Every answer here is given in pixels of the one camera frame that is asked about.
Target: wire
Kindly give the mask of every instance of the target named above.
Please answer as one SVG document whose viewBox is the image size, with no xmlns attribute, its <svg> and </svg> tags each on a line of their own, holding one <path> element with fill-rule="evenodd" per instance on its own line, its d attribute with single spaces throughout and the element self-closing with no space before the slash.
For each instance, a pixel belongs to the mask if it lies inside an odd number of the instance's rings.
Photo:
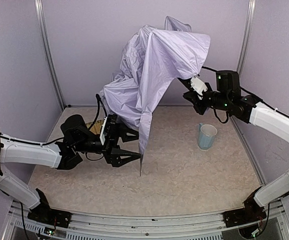
<svg viewBox="0 0 289 240">
<path fill-rule="evenodd" d="M 56 231 L 56 223 L 57 223 L 57 217 L 54 218 L 54 225 L 53 225 L 54 231 Z"/>
<path fill-rule="evenodd" d="M 64 139 L 63 137 L 59 137 L 59 138 L 52 140 L 52 141 L 49 141 L 49 142 L 37 143 L 37 142 L 30 142 L 30 141 L 23 141 L 23 140 L 19 140 L 19 139 L 9 138 L 9 137 L 2 136 L 2 135 L 0 135 L 0 138 L 11 141 L 11 142 L 16 142 L 16 143 L 21 143 L 21 144 L 29 144 L 29 145 L 34 145 L 34 146 L 46 146 L 46 145 L 53 144 L 56 141 Z"/>
<path fill-rule="evenodd" d="M 98 159 L 90 159 L 90 158 L 88 157 L 88 153 L 86 152 L 86 153 L 85 153 L 85 157 L 86 157 L 86 159 L 88 159 L 89 161 L 98 161 L 98 160 L 101 160 L 101 159 L 104 157 L 104 155 L 102 155 L 102 157 L 100 157 L 100 158 L 98 158 Z"/>
<path fill-rule="evenodd" d="M 265 221 L 264 227 L 261 229 L 261 232 L 258 235 L 256 235 L 256 237 L 259 237 L 266 230 L 266 227 L 267 227 L 268 222 L 269 222 L 269 214 L 270 214 L 270 203 L 268 204 L 268 213 L 266 216 L 266 221 Z"/>
<path fill-rule="evenodd" d="M 209 71 L 212 71 L 212 72 L 218 72 L 217 70 L 211 68 L 211 67 L 207 67 L 207 66 L 202 66 L 202 69 L 206 69 L 206 70 L 209 70 Z"/>
<path fill-rule="evenodd" d="M 216 109 L 213 109 L 213 113 L 214 113 L 216 119 L 218 119 L 220 123 L 222 123 L 222 124 L 226 124 L 226 123 L 229 121 L 229 114 L 228 114 L 227 111 L 225 112 L 225 115 L 226 115 L 226 119 L 225 119 L 225 121 L 221 121 L 221 119 L 220 119 L 220 118 L 218 117 L 218 115 L 217 115 L 217 111 L 216 111 Z"/>
<path fill-rule="evenodd" d="M 104 105 L 103 101 L 101 100 L 101 98 L 99 99 L 99 101 L 100 101 L 100 103 L 101 103 L 101 106 L 102 106 L 102 109 L 103 109 L 103 111 L 104 111 L 104 115 L 105 115 L 106 117 L 108 117 L 108 114 L 107 114 L 107 110 L 106 110 L 106 107 L 105 107 L 105 105 Z"/>
<path fill-rule="evenodd" d="M 39 228 L 39 231 L 38 231 L 38 235 L 35 233 L 35 236 L 37 237 L 37 240 L 40 240 L 40 228 Z"/>
<path fill-rule="evenodd" d="M 97 110 L 96 110 L 96 115 L 95 115 L 95 118 L 93 120 L 93 122 L 91 123 L 91 125 L 88 127 L 88 130 L 90 130 L 96 123 L 98 117 L 99 117 L 99 113 L 100 113 L 100 101 L 97 99 L 96 101 L 97 103 Z"/>
<path fill-rule="evenodd" d="M 258 98 L 259 101 L 260 101 L 261 103 L 263 103 L 264 105 L 266 105 L 268 108 L 274 110 L 275 112 L 277 112 L 277 113 L 281 114 L 282 116 L 285 116 L 286 118 L 289 119 L 289 115 L 285 114 L 285 113 L 282 112 L 282 111 L 276 110 L 274 107 L 270 106 L 270 105 L 269 105 L 268 103 L 266 103 L 263 99 L 261 99 L 260 97 L 258 97 L 256 94 L 254 94 L 254 93 L 246 90 L 246 89 L 243 88 L 243 87 L 240 87 L 240 88 L 241 88 L 241 90 L 243 90 L 243 91 L 246 92 L 247 94 L 250 94 L 251 96 Z"/>
<path fill-rule="evenodd" d="M 262 225 L 263 225 L 263 219 L 260 217 L 260 226 L 258 228 L 259 230 L 259 234 L 255 235 L 255 236 L 250 236 L 248 238 L 245 238 L 243 236 L 240 236 L 244 239 L 247 239 L 247 240 L 252 240 L 252 239 L 256 239 L 257 237 L 259 237 L 261 234 L 263 234 L 263 232 L 266 230 L 266 227 L 268 225 L 268 221 L 269 221 L 269 214 L 270 214 L 270 203 L 268 204 L 268 213 L 267 213 L 267 216 L 266 216 L 266 221 L 265 221 L 265 224 L 264 224 L 264 227 L 262 228 Z"/>
<path fill-rule="evenodd" d="M 26 230 L 26 225 L 25 225 L 24 205 L 22 202 L 20 202 L 20 205 L 21 205 L 21 217 L 22 217 L 22 225 L 23 225 L 24 234 L 26 236 L 26 239 L 30 240 L 28 233 L 27 233 L 27 230 Z"/>
</svg>

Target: white wall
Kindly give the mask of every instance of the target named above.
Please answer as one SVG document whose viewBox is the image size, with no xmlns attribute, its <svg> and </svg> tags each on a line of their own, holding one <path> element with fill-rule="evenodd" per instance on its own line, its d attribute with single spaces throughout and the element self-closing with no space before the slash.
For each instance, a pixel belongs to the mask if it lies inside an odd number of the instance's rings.
<svg viewBox="0 0 289 240">
<path fill-rule="evenodd" d="M 61 111 L 44 56 L 33 0 L 0 1 L 0 129 L 45 141 Z M 27 181 L 33 166 L 10 169 Z M 0 232 L 12 199 L 0 192 Z"/>
<path fill-rule="evenodd" d="M 235 70 L 248 0 L 45 0 L 45 22 L 55 70 L 71 105 L 95 105 L 95 94 L 119 69 L 124 45 L 144 25 L 163 28 L 166 16 L 211 36 L 205 65 Z M 201 71 L 215 86 L 215 75 Z M 162 104 L 187 104 L 174 81 Z"/>
<path fill-rule="evenodd" d="M 289 115 L 289 1 L 256 1 L 240 83 Z M 289 168 L 289 144 L 255 126 L 239 127 L 267 182 Z M 289 196 L 282 202 L 289 218 Z"/>
</svg>

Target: wrinkled cloth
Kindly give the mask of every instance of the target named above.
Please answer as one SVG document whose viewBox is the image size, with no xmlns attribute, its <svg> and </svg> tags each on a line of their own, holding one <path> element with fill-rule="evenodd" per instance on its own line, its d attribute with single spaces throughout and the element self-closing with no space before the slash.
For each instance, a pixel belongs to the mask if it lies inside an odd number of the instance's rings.
<svg viewBox="0 0 289 240">
<path fill-rule="evenodd" d="M 119 71 L 100 92 L 111 113 L 139 131 L 139 152 L 145 153 L 152 113 L 175 78 L 197 75 L 208 55 L 210 37 L 191 33 L 188 24 L 172 17 L 160 30 L 142 27 L 122 50 Z"/>
</svg>

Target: yellow object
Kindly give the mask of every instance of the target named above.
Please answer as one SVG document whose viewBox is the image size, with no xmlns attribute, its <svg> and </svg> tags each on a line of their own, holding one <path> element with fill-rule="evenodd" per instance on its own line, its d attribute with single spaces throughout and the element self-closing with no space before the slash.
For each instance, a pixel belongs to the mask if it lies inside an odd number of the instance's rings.
<svg viewBox="0 0 289 240">
<path fill-rule="evenodd" d="M 93 134 L 100 134 L 101 132 L 101 127 L 103 126 L 105 120 L 98 120 L 95 122 L 95 124 L 92 126 L 92 128 L 90 129 L 90 131 L 93 133 Z M 92 124 L 92 122 L 88 122 L 86 123 L 86 127 L 89 128 L 90 125 Z"/>
</svg>

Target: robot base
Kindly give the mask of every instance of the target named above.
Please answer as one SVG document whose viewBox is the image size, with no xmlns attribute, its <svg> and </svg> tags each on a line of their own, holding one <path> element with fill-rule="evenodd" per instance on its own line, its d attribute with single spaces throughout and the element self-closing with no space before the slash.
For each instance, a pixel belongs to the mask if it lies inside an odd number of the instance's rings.
<svg viewBox="0 0 289 240">
<path fill-rule="evenodd" d="M 48 224 L 54 227 L 68 228 L 71 213 L 68 211 L 52 209 L 49 206 L 45 194 L 36 189 L 40 196 L 40 204 L 28 213 L 28 219 Z"/>
<path fill-rule="evenodd" d="M 261 218 L 267 217 L 264 207 L 260 207 L 254 200 L 256 192 L 255 190 L 251 195 L 244 201 L 244 208 L 235 210 L 225 211 L 223 218 L 225 226 L 227 228 L 235 227 L 243 224 L 249 224 L 259 221 Z"/>
</svg>

